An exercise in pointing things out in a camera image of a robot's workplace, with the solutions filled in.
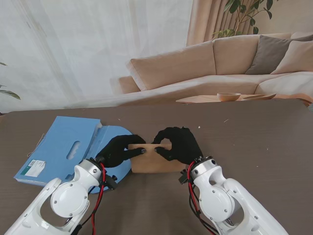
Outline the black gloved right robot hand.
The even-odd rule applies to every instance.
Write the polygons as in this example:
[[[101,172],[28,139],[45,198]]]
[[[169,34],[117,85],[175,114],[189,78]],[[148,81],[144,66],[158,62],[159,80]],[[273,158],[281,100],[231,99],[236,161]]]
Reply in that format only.
[[[160,144],[163,139],[168,139],[172,148],[155,147],[155,152],[168,161],[177,160],[190,165],[193,160],[203,157],[203,153],[189,128],[167,127],[158,132],[152,144]]]

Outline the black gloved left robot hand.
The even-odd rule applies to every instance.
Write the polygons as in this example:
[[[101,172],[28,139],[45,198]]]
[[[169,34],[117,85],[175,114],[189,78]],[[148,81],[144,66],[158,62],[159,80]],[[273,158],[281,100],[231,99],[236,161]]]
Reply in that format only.
[[[112,138],[109,143],[96,155],[95,161],[104,167],[119,166],[125,160],[145,153],[145,148],[128,149],[130,144],[146,144],[139,135],[121,135]]]

